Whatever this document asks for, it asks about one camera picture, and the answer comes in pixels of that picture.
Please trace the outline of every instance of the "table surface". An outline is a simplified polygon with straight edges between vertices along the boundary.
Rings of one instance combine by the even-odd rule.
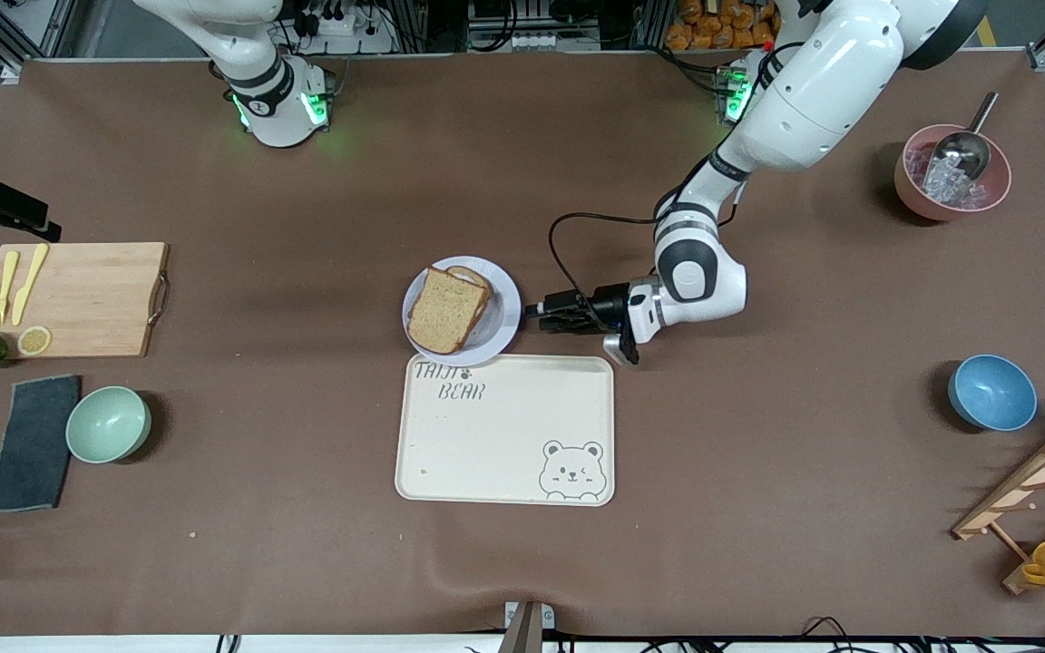
[[[899,144],[990,90],[1012,194],[925,226],[892,195]],[[721,231],[747,307],[617,371],[609,505],[395,492],[415,274],[469,253],[527,300],[563,289],[553,218],[650,215],[717,138],[707,96],[650,54],[356,62],[332,133],[289,149],[240,133],[200,63],[26,66],[0,91],[0,181],[66,241],[168,241],[173,285],[146,358],[0,369],[0,438],[11,382],[62,373],[144,392],[157,422],[136,463],[72,462],[57,509],[0,515],[0,635],[468,631],[518,599],[597,635],[786,635],[812,615],[1045,635],[1045,592],[999,587],[1012,554],[947,532],[1045,441],[1045,74],[1020,52],[899,72],[820,165],[753,176]],[[560,242],[584,285],[650,264],[646,227]],[[1021,433],[946,407],[979,352],[1040,389]],[[1045,536],[1035,500],[1002,520],[1022,539]]]

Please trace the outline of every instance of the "lemon slice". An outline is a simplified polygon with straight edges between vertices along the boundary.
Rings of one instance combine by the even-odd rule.
[[[51,346],[51,331],[46,326],[32,326],[18,335],[18,352],[21,355],[39,355]]]

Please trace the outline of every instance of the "white plate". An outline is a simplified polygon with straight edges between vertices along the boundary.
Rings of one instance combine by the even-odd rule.
[[[452,368],[416,355],[394,485],[418,500],[602,506],[616,492],[614,422],[612,369],[596,356]]]
[[[478,324],[473,326],[470,335],[465,340],[465,344],[459,351],[454,353],[435,353],[419,347],[414,339],[410,339],[410,309],[414,308],[414,302],[418,295],[422,294],[422,288],[426,285],[426,272],[423,270],[414,282],[410,284],[410,289],[405,291],[405,299],[402,301],[402,330],[405,337],[410,340],[418,352],[435,363],[449,365],[452,368],[468,368],[471,365],[485,363],[490,358],[506,350],[506,346],[514,340],[514,334],[518,333],[519,320],[522,319],[522,298],[519,297],[518,286],[514,284],[510,274],[506,270],[490,263],[489,260],[479,257],[450,257],[435,263],[433,267],[446,270],[452,265],[461,264],[469,267],[473,272],[481,274],[490,282],[493,294],[490,301],[486,302],[486,308],[482,311],[482,318],[478,319]]]

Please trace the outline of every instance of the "pink bowl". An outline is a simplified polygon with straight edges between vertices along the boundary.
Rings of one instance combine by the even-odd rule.
[[[959,127],[957,124],[934,124],[932,127],[920,129],[913,136],[909,137],[909,140],[905,142],[905,146],[901,148],[901,157],[898,158],[898,164],[895,166],[895,170],[892,170],[892,185],[898,190],[898,196],[901,197],[901,202],[905,203],[905,206],[909,207],[909,210],[916,212],[922,217],[947,223],[947,220],[978,214],[978,212],[992,210],[994,207],[999,206],[1002,200],[1007,196],[1008,190],[1011,190],[1011,162],[1002,154],[999,145],[984,135],[982,137],[986,138],[986,143],[991,144],[991,164],[986,166],[986,172],[983,172],[978,178],[978,183],[981,183],[984,189],[986,189],[986,206],[979,208],[979,210],[961,210],[960,208],[947,207],[943,203],[933,202],[909,178],[909,170],[905,168],[905,154],[911,151],[911,149],[920,149],[925,145],[932,146],[932,144],[940,141],[942,138],[954,132],[960,132],[962,129],[966,127]]]

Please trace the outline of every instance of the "bear drawing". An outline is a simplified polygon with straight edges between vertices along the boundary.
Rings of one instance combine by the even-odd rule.
[[[598,500],[607,487],[599,443],[574,447],[551,441],[542,445],[542,453],[547,464],[539,475],[539,488],[547,492],[547,498]]]

